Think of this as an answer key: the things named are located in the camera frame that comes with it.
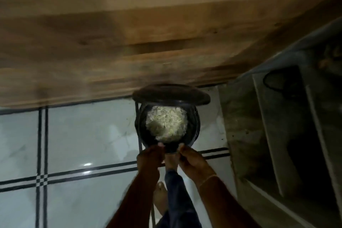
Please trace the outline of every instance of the black bucket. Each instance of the black bucket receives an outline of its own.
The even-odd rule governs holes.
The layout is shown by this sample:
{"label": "black bucket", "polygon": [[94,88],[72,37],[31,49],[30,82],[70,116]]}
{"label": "black bucket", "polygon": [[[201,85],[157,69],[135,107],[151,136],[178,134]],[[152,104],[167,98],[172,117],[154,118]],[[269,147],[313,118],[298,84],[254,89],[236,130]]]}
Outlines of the black bucket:
{"label": "black bucket", "polygon": [[210,102],[210,96],[197,88],[176,84],[147,86],[134,92],[133,99],[135,102],[142,103],[136,115],[135,129],[139,139],[146,148],[158,143],[156,137],[146,128],[146,117],[153,106],[174,106],[183,108],[186,111],[188,123],[185,135],[178,141],[164,143],[166,153],[175,153],[180,143],[188,146],[194,144],[201,127],[195,105],[205,105]]}

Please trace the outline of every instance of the white shredded material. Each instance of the white shredded material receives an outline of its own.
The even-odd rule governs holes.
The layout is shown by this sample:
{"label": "white shredded material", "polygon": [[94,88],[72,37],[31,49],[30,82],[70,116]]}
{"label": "white shredded material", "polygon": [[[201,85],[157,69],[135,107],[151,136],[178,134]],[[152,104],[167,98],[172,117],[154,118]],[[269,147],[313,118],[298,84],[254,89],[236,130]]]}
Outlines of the white shredded material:
{"label": "white shredded material", "polygon": [[154,106],[146,117],[146,128],[160,142],[179,141],[187,125],[186,111],[181,107]]}

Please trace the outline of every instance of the bin lid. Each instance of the bin lid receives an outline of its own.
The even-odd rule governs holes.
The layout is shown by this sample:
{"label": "bin lid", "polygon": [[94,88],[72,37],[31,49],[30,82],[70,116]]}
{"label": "bin lid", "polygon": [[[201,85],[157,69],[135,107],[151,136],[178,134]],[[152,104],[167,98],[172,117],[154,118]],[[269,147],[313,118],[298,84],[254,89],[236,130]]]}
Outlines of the bin lid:
{"label": "bin lid", "polygon": [[177,107],[206,105],[210,103],[210,96],[188,85],[154,84],[134,91],[133,100],[141,104]]}

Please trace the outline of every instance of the forearm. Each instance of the forearm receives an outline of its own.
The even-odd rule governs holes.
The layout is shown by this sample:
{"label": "forearm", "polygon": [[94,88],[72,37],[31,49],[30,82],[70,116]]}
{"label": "forearm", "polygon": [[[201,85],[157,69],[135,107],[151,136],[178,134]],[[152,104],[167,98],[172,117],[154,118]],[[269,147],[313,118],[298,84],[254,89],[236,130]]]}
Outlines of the forearm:
{"label": "forearm", "polygon": [[140,171],[130,185],[122,203],[107,228],[148,228],[153,191],[159,179],[158,170]]}
{"label": "forearm", "polygon": [[213,228],[259,228],[218,177],[208,179],[198,191]]}

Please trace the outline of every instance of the jeans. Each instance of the jeans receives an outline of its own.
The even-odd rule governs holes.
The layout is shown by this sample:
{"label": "jeans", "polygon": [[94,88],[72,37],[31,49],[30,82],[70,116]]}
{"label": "jeans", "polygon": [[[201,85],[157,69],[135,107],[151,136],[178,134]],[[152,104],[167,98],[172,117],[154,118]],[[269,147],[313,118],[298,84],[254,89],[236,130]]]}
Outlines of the jeans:
{"label": "jeans", "polygon": [[165,174],[169,209],[156,228],[202,228],[196,210],[186,191],[183,178],[174,170]]}

